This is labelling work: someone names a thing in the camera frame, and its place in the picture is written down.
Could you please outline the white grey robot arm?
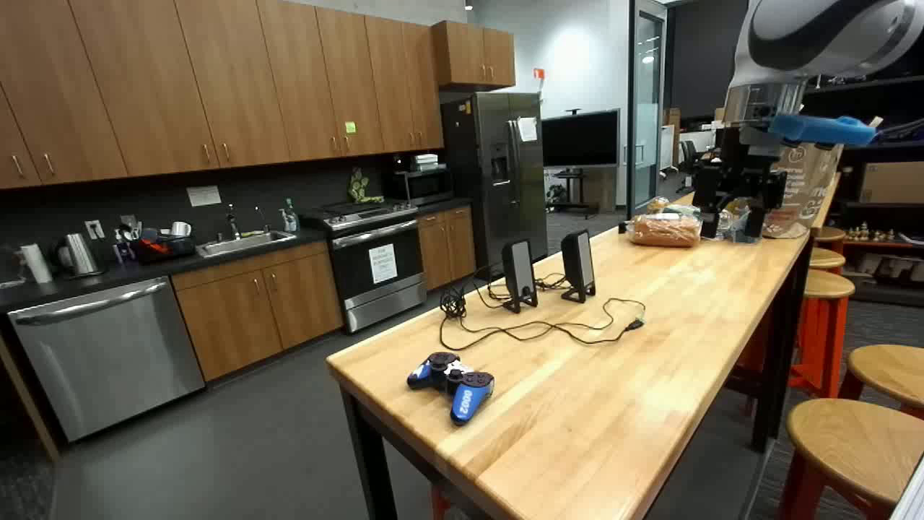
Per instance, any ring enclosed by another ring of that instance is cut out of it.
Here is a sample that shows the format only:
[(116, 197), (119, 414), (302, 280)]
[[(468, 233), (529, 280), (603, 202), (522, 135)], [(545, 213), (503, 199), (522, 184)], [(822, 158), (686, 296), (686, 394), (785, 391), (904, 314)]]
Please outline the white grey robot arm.
[(922, 31), (924, 0), (748, 0), (730, 85), (871, 76), (901, 62)]

